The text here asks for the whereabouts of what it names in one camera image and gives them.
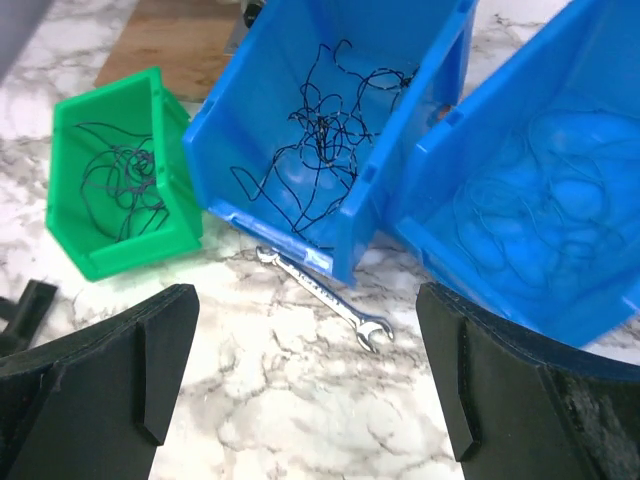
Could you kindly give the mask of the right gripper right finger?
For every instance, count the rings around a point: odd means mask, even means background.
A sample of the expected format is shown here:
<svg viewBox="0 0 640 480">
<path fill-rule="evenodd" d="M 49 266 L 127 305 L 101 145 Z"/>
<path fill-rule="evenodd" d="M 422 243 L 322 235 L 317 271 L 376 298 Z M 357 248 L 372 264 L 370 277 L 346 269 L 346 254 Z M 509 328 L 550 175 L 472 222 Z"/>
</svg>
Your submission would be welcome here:
<svg viewBox="0 0 640 480">
<path fill-rule="evenodd" d="M 467 479 L 636 479 L 639 368 L 421 285 L 416 312 Z"/>
</svg>

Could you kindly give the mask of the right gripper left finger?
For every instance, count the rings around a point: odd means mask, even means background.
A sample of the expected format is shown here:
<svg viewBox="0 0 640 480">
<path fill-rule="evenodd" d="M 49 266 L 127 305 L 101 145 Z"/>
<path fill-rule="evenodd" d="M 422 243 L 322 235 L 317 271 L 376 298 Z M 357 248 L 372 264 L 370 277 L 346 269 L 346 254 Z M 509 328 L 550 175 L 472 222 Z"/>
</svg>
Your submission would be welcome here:
<svg viewBox="0 0 640 480">
<path fill-rule="evenodd" d="M 94 325 L 1 360 L 4 479 L 146 479 L 195 334 L 175 284 Z"/>
</svg>

